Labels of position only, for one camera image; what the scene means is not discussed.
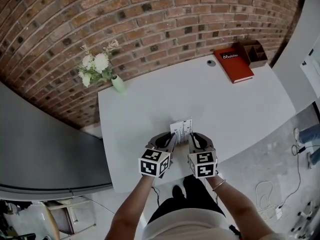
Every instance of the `gray wall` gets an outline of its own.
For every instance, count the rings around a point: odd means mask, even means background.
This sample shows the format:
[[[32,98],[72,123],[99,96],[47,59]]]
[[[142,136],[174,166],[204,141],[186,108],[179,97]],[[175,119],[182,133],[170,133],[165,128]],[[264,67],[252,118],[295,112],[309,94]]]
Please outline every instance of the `gray wall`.
[[[42,112],[0,83],[0,187],[110,184],[103,141]]]
[[[320,34],[320,0],[305,0],[295,30],[273,66],[273,71],[288,93],[296,113],[317,99],[300,65],[314,47]]]

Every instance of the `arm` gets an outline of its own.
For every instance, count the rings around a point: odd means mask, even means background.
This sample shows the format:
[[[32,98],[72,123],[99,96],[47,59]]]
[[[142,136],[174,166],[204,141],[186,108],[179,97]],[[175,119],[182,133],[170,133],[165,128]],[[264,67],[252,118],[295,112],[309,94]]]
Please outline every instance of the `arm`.
[[[207,178],[212,188],[223,180],[219,176]],[[224,182],[215,190],[239,227],[244,240],[259,240],[274,233],[258,214],[254,204],[240,191]]]
[[[133,240],[135,238],[136,229],[154,179],[151,176],[142,176],[132,193],[115,213],[105,240]]]

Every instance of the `shoe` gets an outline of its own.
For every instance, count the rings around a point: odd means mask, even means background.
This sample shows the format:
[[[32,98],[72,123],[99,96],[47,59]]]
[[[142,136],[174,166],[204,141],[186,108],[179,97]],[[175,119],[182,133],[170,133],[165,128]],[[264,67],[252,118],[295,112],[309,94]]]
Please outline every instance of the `shoe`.
[[[293,130],[293,136],[294,136],[294,139],[295,139],[295,141],[296,141],[296,144],[297,144],[297,146],[298,147],[302,147],[303,146],[303,144],[299,141],[299,129],[298,128],[295,128],[294,130]]]
[[[310,156],[311,156],[310,152],[306,153],[306,159],[308,160],[308,167],[309,169],[312,169],[314,167],[314,164],[312,163]]]
[[[175,185],[172,189],[172,196],[173,198],[184,198],[184,194],[182,193],[182,189],[178,186]]]

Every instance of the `white flower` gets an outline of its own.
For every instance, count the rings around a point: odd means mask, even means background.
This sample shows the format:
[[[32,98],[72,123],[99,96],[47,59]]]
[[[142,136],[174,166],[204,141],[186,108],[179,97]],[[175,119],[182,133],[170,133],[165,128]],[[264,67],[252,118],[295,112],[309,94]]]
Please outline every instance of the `white flower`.
[[[94,65],[95,65],[95,71],[98,73],[102,73],[108,65],[109,65],[109,60],[103,53],[99,53],[94,57]]]
[[[92,66],[92,57],[91,55],[87,55],[83,58],[82,60],[82,65],[87,69],[89,70]]]
[[[90,85],[91,75],[89,73],[83,73],[82,71],[80,71],[79,77],[82,78],[82,83],[85,87],[88,87]]]

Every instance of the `small round object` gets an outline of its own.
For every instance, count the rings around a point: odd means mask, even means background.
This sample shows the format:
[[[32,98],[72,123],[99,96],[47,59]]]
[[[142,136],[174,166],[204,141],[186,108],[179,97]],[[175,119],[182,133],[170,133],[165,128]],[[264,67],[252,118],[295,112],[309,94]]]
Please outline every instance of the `small round object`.
[[[208,66],[210,66],[210,67],[214,67],[214,66],[216,65],[216,62],[215,62],[214,60],[212,60],[212,59],[209,59],[206,63],[207,63]]]

